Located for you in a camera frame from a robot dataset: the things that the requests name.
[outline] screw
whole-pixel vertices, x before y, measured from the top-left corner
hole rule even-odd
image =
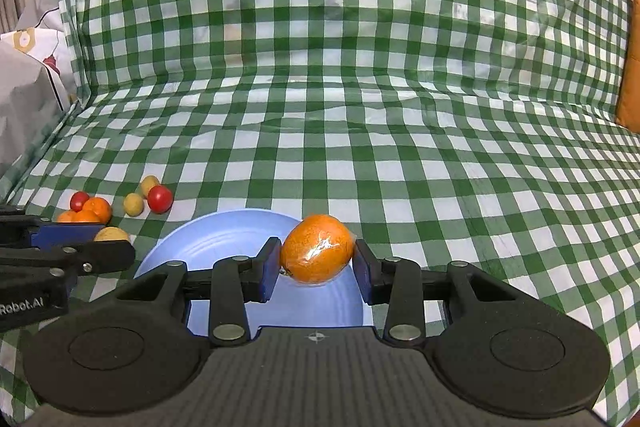
[[[396,341],[414,341],[420,337],[420,330],[411,324],[398,324],[389,330],[389,336]]]
[[[244,328],[237,324],[220,324],[213,330],[213,336],[220,341],[236,341],[244,335]]]

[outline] orange object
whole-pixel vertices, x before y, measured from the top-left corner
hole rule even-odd
[[[634,0],[626,48],[625,70],[616,107],[616,123],[640,132],[640,0]]]
[[[106,225],[111,219],[111,205],[104,198],[89,198],[82,206],[82,210],[90,210],[100,218],[100,222]]]
[[[76,212],[75,223],[101,223],[100,217],[91,210],[82,209],[80,212]]]
[[[296,281],[332,279],[353,255],[354,237],[332,216],[308,216],[291,230],[280,249],[280,265]]]
[[[62,214],[58,216],[56,219],[57,223],[72,223],[76,220],[76,212],[72,210],[66,210]]]

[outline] crosshair logo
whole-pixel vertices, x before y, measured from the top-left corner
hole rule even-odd
[[[326,336],[324,333],[321,333],[320,331],[314,331],[313,333],[311,333],[311,335],[308,335],[307,338],[310,341],[315,342],[317,344],[318,342],[322,342],[325,339],[328,339],[329,337]]]

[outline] orange cushion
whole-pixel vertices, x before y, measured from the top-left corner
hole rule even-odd
[[[634,0],[625,71],[616,108],[616,123],[640,132],[640,0]]]

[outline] tangerine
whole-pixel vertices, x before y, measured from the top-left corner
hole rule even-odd
[[[354,237],[332,216],[308,216],[289,232],[280,265],[293,279],[318,284],[332,279],[353,255]]]
[[[101,223],[100,217],[98,217],[92,210],[82,209],[80,212],[76,212],[75,223]]]
[[[66,210],[56,218],[57,223],[72,223],[76,220],[77,212]]]
[[[111,205],[104,198],[94,197],[86,200],[82,206],[82,210],[92,211],[103,225],[106,225],[111,219]]]

